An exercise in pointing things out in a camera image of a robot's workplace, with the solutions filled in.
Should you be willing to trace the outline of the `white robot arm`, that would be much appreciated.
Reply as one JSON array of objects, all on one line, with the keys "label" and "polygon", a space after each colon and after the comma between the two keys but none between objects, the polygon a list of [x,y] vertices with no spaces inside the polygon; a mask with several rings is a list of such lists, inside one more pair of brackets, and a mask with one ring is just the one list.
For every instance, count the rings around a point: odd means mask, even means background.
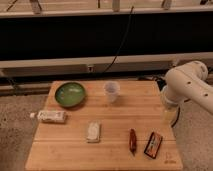
[{"label": "white robot arm", "polygon": [[190,99],[213,115],[213,86],[205,82],[208,69],[203,62],[191,61],[170,69],[165,75],[166,85],[161,90],[164,105],[163,120],[173,124],[179,104]]}]

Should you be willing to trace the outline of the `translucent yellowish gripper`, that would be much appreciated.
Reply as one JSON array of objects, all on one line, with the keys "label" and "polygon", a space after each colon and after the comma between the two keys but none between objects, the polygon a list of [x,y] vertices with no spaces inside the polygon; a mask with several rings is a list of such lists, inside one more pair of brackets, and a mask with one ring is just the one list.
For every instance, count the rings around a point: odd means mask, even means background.
[{"label": "translucent yellowish gripper", "polygon": [[178,106],[166,102],[164,102],[163,105],[163,121],[165,124],[172,125],[177,118]]}]

